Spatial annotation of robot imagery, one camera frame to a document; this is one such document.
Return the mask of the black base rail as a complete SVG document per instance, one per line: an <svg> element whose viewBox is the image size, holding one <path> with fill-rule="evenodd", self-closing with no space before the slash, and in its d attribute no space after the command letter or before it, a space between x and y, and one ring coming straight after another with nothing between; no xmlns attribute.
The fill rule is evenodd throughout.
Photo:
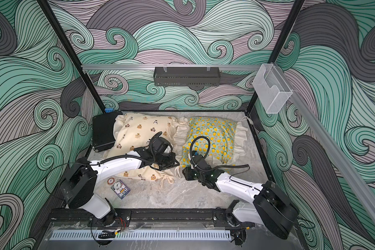
<svg viewBox="0 0 375 250"><path fill-rule="evenodd" d="M93 227L132 227L134 224L146 222L170 222L188 223L198 222L216 228L247 228L254 227L251 222L238 222L232 218L230 209L224 208L116 208L114 215L107 215L103 219L97 219L91 213L83 209L53 209L49 215L49 221L55 222L79 222L89 221Z"/></svg>

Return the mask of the horizontal aluminium rail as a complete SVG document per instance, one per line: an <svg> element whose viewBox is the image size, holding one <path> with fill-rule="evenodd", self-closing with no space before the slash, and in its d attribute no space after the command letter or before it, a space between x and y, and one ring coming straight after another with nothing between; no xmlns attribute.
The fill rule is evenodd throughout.
<svg viewBox="0 0 375 250"><path fill-rule="evenodd" d="M261 65L198 65L198 64L82 64L83 70L155 70L156 67L167 69L179 68L219 68L220 71L254 71Z"/></svg>

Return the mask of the black perforated wall tray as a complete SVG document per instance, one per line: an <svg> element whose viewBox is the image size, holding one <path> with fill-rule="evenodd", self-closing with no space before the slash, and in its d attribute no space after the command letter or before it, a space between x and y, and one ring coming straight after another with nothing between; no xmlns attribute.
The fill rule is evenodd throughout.
<svg viewBox="0 0 375 250"><path fill-rule="evenodd" d="M218 86L221 80L219 68L214 67L156 67L156 86L188 86L198 89L205 86Z"/></svg>

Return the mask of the black electronics box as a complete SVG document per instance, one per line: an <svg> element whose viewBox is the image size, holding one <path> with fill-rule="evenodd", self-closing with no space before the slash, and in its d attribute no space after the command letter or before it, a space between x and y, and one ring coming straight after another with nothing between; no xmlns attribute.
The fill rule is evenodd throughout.
<svg viewBox="0 0 375 250"><path fill-rule="evenodd" d="M113 127L119 115L122 115L122 112L116 110L92 118L92 148L95 152L106 151L113 147L115 143Z"/></svg>

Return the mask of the clear acrylic wall holder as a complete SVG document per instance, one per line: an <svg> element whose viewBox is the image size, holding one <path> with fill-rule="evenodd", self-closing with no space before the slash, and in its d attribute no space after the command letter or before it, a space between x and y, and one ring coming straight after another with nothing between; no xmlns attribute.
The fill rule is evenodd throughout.
<svg viewBox="0 0 375 250"><path fill-rule="evenodd" d="M287 77L275 64L262 64L253 87L267 114L277 114L292 95Z"/></svg>

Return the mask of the small blue card box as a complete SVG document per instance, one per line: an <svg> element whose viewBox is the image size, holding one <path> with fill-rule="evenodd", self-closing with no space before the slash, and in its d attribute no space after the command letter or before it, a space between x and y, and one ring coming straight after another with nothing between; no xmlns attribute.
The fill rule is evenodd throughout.
<svg viewBox="0 0 375 250"><path fill-rule="evenodd" d="M123 200L131 191L131 189L127 187L121 180L115 181L111 186L111 189L121 200Z"/></svg>

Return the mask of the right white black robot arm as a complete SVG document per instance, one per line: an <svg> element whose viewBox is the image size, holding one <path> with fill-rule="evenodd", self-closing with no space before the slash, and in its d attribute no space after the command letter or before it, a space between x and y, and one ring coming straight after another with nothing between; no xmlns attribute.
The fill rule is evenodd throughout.
<svg viewBox="0 0 375 250"><path fill-rule="evenodd" d="M224 216L232 227L263 225L278 238L286 240L298 218L299 209L274 182L248 182L221 169L200 171L186 167L182 173L187 181L198 181L209 189L238 198L226 209Z"/></svg>

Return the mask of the cream bear print pillow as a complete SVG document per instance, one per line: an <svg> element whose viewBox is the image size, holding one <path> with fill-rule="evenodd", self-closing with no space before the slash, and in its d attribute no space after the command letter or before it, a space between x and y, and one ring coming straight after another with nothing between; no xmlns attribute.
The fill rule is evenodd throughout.
<svg viewBox="0 0 375 250"><path fill-rule="evenodd" d="M161 137L171 143L173 146L172 151L177 154L177 160L180 160L182 146L186 142L189 129L186 117L176 118L173 116L155 116L131 112L119 115L115 119L113 128L113 135L116 141L106 157L124 155L138 147L148 146L150 139L161 131ZM174 183L176 179L181 178L180 167L159 171L157 164L136 170L126 170L115 176L144 181L160 181L161 183L165 180L169 183Z"/></svg>

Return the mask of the lemon print pillow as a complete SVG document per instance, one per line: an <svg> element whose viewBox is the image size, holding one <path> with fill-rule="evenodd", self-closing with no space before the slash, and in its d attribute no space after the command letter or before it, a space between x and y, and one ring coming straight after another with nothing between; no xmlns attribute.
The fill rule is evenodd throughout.
<svg viewBox="0 0 375 250"><path fill-rule="evenodd" d="M248 128L241 121L219 117L182 117L174 141L177 144L177 160L180 167L190 165L189 149L206 156L211 166L237 165L246 155Z"/></svg>

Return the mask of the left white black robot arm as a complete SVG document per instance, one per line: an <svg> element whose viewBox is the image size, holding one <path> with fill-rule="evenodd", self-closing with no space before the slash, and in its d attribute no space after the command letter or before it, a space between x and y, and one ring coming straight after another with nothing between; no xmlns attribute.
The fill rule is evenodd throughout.
<svg viewBox="0 0 375 250"><path fill-rule="evenodd" d="M68 208L84 209L103 226L108 227L114 224L117 213L106 198L95 194L96 184L116 174L152 164L158 165L159 170L179 166L171 148L152 153L149 149L140 147L127 154L103 160L89 161L82 157L65 171L59 181L59 189Z"/></svg>

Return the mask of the right side aluminium rail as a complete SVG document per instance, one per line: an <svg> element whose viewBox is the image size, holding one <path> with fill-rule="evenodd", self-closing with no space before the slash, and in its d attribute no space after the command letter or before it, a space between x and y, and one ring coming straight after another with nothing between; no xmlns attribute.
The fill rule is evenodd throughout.
<svg viewBox="0 0 375 250"><path fill-rule="evenodd" d="M345 130L349 115L343 111L340 104L337 105L339 110L336 112L339 120L330 126L325 126L322 123L322 117L314 115L308 108L308 104L300 95L298 88L288 79L283 70L276 67L276 71L277 76L281 77L282 86L290 92L292 102L316 134L333 164L347 181L375 225L375 193L369 186L375 182L375 161L364 166L362 163L358 163L351 154L363 146L363 139L375 142L375 131L365 126Z"/></svg>

